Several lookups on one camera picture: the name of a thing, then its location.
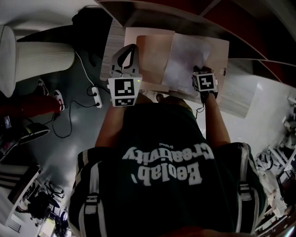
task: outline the foot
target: foot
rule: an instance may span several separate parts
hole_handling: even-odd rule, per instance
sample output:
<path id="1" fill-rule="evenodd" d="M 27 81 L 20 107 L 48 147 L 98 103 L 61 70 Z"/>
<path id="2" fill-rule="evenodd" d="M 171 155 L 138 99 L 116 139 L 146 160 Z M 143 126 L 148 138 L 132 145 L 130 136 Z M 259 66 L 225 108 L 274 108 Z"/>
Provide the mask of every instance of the foot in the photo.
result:
<path id="1" fill-rule="evenodd" d="M 44 95 L 49 95 L 49 90 L 47 89 L 47 87 L 45 86 L 45 83 L 42 79 L 39 79 L 38 80 L 38 85 L 39 86 L 42 86 L 42 89 L 43 89 L 43 94 Z"/>
<path id="2" fill-rule="evenodd" d="M 60 104 L 60 111 L 63 111 L 65 109 L 64 100 L 62 97 L 62 94 L 59 90 L 55 90 L 54 92 L 54 98 L 59 102 Z"/>

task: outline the black t-shirt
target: black t-shirt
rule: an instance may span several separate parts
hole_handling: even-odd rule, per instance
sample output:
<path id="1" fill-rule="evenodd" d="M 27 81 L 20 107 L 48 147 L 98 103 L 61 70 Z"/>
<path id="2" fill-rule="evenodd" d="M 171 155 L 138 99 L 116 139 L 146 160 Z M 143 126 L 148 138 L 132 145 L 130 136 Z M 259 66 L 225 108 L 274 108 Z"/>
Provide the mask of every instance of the black t-shirt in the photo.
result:
<path id="1" fill-rule="evenodd" d="M 181 106 L 140 104 L 126 109 L 115 149 L 79 155 L 74 187 L 87 162 L 102 160 L 99 187 L 109 237 L 159 236 L 184 226 L 234 232 L 241 149 L 232 143 L 213 152 L 193 114 Z M 259 191 L 262 213 L 265 195 L 254 169 L 248 178 Z M 71 197 L 76 229 L 83 193 Z"/>

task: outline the forearm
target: forearm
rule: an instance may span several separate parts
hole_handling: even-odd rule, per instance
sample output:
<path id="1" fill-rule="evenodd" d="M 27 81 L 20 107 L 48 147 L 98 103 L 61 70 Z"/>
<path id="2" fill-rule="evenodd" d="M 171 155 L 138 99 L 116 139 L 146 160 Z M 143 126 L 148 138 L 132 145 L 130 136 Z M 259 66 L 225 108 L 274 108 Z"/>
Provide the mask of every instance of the forearm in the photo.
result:
<path id="1" fill-rule="evenodd" d="M 114 147 L 123 126 L 125 107 L 110 105 L 100 130 L 96 147 Z"/>
<path id="2" fill-rule="evenodd" d="M 230 143 L 215 96 L 210 93 L 205 102 L 206 139 L 212 149 Z"/>

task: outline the white paper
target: white paper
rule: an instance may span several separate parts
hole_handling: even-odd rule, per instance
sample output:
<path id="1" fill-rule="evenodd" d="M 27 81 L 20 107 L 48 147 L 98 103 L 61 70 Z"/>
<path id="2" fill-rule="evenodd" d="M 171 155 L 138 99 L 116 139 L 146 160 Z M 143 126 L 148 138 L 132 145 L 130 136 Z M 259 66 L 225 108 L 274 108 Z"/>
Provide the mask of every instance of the white paper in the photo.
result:
<path id="1" fill-rule="evenodd" d="M 192 96 L 198 96 L 192 86 L 193 67 L 198 66 L 201 69 L 210 51 L 210 45 L 200 39 L 174 34 L 162 84 L 173 91 L 182 90 Z"/>

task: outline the electrical outlet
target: electrical outlet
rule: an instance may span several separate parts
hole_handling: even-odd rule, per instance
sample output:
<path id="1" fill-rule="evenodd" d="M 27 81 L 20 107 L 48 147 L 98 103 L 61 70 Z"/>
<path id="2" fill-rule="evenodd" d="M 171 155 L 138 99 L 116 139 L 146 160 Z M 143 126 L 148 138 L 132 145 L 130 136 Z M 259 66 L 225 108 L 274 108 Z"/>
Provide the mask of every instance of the electrical outlet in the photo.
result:
<path id="1" fill-rule="evenodd" d="M 97 108 L 102 108 L 102 101 L 101 101 L 101 97 L 99 94 L 99 89 L 97 87 L 92 87 L 92 93 L 93 94 L 97 94 L 96 96 L 94 96 L 94 101 L 95 103 L 99 103 L 99 106 L 97 106 Z"/>

